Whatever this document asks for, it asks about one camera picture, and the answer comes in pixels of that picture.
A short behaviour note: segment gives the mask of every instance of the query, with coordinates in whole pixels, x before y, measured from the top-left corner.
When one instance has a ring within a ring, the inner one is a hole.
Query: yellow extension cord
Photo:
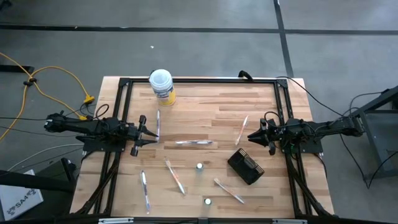
[[[1,52],[0,52],[0,55],[3,56],[3,57],[5,57],[5,58],[8,59],[8,60],[14,62],[16,65],[18,65],[18,67],[20,67],[20,68],[29,76],[29,79],[33,78],[34,75],[38,74],[38,73],[41,72],[42,70],[45,70],[45,69],[48,69],[48,68],[54,68],[54,69],[59,69],[59,70],[61,70],[61,71],[64,71],[64,72],[68,73],[69,75],[71,75],[73,78],[75,78],[75,80],[80,84],[81,88],[83,89],[83,91],[85,92],[85,95],[86,95],[86,98],[85,98],[85,100],[84,100],[84,103],[88,104],[88,103],[91,103],[91,102],[94,101],[94,96],[90,96],[90,95],[87,93],[86,88],[83,86],[83,84],[81,83],[81,81],[79,80],[79,78],[78,78],[76,75],[74,75],[72,72],[69,72],[68,70],[65,70],[65,69],[63,69],[63,68],[61,68],[61,67],[48,66],[48,67],[40,68],[40,69],[34,71],[32,74],[29,74],[29,72],[27,72],[27,71],[26,71],[18,62],[16,62],[14,59],[8,57],[7,55],[5,55],[5,54],[3,54],[3,53],[1,53]],[[60,100],[58,100],[58,99],[56,99],[56,98],[54,98],[54,97],[52,97],[52,96],[49,96],[49,95],[45,94],[45,93],[39,88],[39,86],[36,84],[36,82],[33,82],[33,84],[36,86],[37,90],[39,91],[39,93],[40,93],[41,95],[43,95],[43,96],[45,96],[45,97],[47,97],[47,98],[50,98],[51,100],[56,101],[56,102],[62,104],[63,106],[67,107],[67,108],[70,109],[72,112],[74,112],[74,113],[79,117],[79,119],[81,119],[81,120],[85,120],[85,119],[86,119],[85,116],[80,115],[79,113],[77,113],[73,108],[71,108],[70,106],[68,106],[66,103],[64,103],[64,102],[62,102],[62,101],[60,101]],[[17,118],[11,123],[11,125],[8,127],[8,129],[7,129],[7,130],[3,133],[3,135],[0,137],[0,141],[6,136],[6,134],[9,132],[10,128],[12,128],[12,127],[15,125],[15,123],[17,122],[17,120],[19,119],[19,117],[21,117],[21,114],[24,112],[27,88],[28,88],[28,86],[25,86],[25,88],[24,88],[24,94],[23,94],[23,97],[22,97],[22,106],[21,106],[21,109],[20,109],[20,111],[19,111],[19,113],[18,113],[18,115],[17,115]]]

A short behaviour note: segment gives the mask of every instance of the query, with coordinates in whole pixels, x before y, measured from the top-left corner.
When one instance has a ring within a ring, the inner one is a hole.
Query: black clamp
[[[252,76],[250,76],[250,74],[248,74],[247,72],[245,72],[244,70],[241,70],[238,74],[238,78],[247,78],[248,81],[253,82],[253,78]]]
[[[24,81],[24,85],[29,87],[29,86],[33,85],[33,82],[37,82],[37,79],[30,78],[29,81]]]

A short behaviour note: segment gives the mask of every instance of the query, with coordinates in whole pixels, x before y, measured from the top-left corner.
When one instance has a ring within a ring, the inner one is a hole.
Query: white container
[[[154,89],[154,93],[160,105],[170,106],[175,102],[175,90],[173,79],[167,70],[158,69],[149,77],[149,83]]]

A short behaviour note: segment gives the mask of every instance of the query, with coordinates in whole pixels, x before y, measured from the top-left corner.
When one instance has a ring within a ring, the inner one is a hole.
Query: concrete floor
[[[270,28],[277,22],[272,0],[118,0],[13,1],[0,12],[0,21],[18,24],[120,27]],[[393,0],[280,0],[287,29],[398,29],[398,2]],[[352,97],[383,91],[398,84],[396,35],[287,35],[295,77],[337,111]],[[235,77],[246,70],[254,77],[286,75],[279,34],[220,34],[168,32],[49,32],[0,30],[0,52],[36,68],[58,65],[80,77],[89,93],[98,96],[106,75],[148,75],[165,68],[175,76]],[[3,58],[0,63],[9,64]],[[38,75],[43,91],[78,108],[84,94],[68,75],[49,70]],[[23,74],[2,73],[1,116],[15,116],[21,106]],[[360,98],[356,106],[372,97]],[[30,88],[23,117],[45,118],[65,108]],[[315,121],[336,116],[310,101]],[[8,126],[10,120],[0,120]],[[18,121],[15,128],[44,133],[41,121]],[[346,138],[347,145],[367,172],[376,169],[365,138]],[[79,143],[11,131],[0,143],[0,169],[60,144]],[[339,137],[323,139],[328,182],[335,213],[345,218],[397,222],[398,178],[377,179],[370,190],[343,148]],[[25,165],[78,147],[42,154]],[[81,152],[67,156],[80,166]],[[44,162],[34,166],[38,171]]]

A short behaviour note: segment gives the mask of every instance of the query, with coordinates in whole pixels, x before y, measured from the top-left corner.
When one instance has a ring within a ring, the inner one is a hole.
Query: butcher block tabletop
[[[120,77],[104,77],[97,108],[109,105],[104,117],[113,113]],[[295,79],[304,86],[301,78]],[[298,85],[289,83],[289,93],[295,118],[312,120],[307,94]],[[149,83],[135,83],[128,122],[138,123],[140,115],[147,118],[148,130],[156,133],[156,114],[160,110],[159,143],[139,149],[137,157],[130,155],[132,142],[122,153],[114,195],[113,217],[212,217],[212,218],[293,218],[292,199],[284,155],[279,149],[270,156],[268,148],[249,142],[247,135],[259,128],[259,120],[267,111],[276,111],[274,87],[252,83],[174,83],[177,100],[172,106],[160,106]],[[285,102],[280,90],[282,104]],[[119,119],[123,112],[121,101]],[[243,120],[249,116],[238,146],[235,140]],[[180,140],[209,139],[209,145],[177,145]],[[264,169],[264,174],[247,185],[228,165],[233,153],[243,148]],[[89,199],[98,185],[104,153],[94,152],[82,163],[71,212],[77,211]],[[165,157],[176,171],[185,188],[182,195]],[[197,172],[196,164],[204,168]],[[333,213],[325,171],[319,158],[303,154],[303,164],[309,189]],[[140,171],[144,170],[148,184],[150,214],[146,213]],[[214,178],[242,197],[241,204],[215,184]],[[298,190],[304,211],[301,190]],[[211,205],[204,199],[210,198]]]

